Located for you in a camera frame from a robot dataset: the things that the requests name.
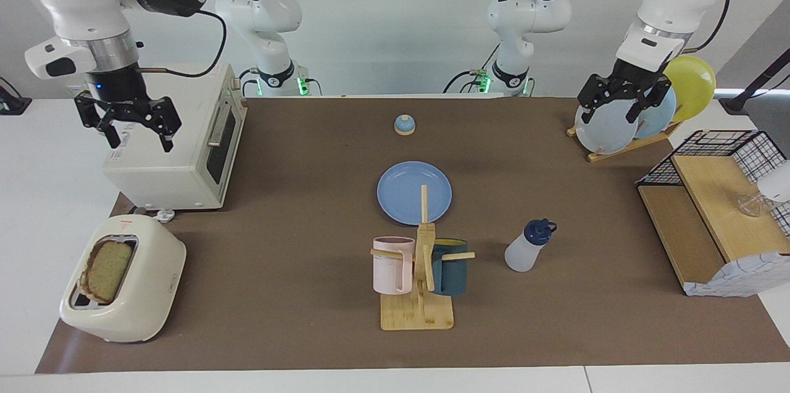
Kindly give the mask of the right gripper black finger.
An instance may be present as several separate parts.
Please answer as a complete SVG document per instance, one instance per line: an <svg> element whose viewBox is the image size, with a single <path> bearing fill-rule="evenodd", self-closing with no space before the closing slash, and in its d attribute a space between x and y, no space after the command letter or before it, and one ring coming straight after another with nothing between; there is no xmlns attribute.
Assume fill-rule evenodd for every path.
<svg viewBox="0 0 790 393"><path fill-rule="evenodd" d="M111 149L120 145L120 137L113 121L115 109L110 103L97 100L88 94L79 94L74 98L81 123L85 128L94 128L103 134Z"/></svg>
<svg viewBox="0 0 790 393"><path fill-rule="evenodd" d="M153 130L160 138L165 153L172 151L172 138L181 128L181 118L175 104L169 97L149 101L146 115L146 128Z"/></svg>

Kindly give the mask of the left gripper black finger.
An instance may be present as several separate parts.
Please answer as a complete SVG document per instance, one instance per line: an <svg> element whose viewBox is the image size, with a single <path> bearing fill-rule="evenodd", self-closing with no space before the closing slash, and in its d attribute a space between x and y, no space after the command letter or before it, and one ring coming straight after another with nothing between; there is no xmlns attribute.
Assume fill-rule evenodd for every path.
<svg viewBox="0 0 790 393"><path fill-rule="evenodd" d="M589 76L576 97L581 108L584 109L581 116L583 123L589 123L592 120L596 109L615 100L617 85L617 78L602 77L597 73Z"/></svg>
<svg viewBox="0 0 790 393"><path fill-rule="evenodd" d="M660 106L666 96L666 86L653 86L647 90L637 92L636 95L635 103L626 113L626 120L629 123L634 123L642 111Z"/></svg>

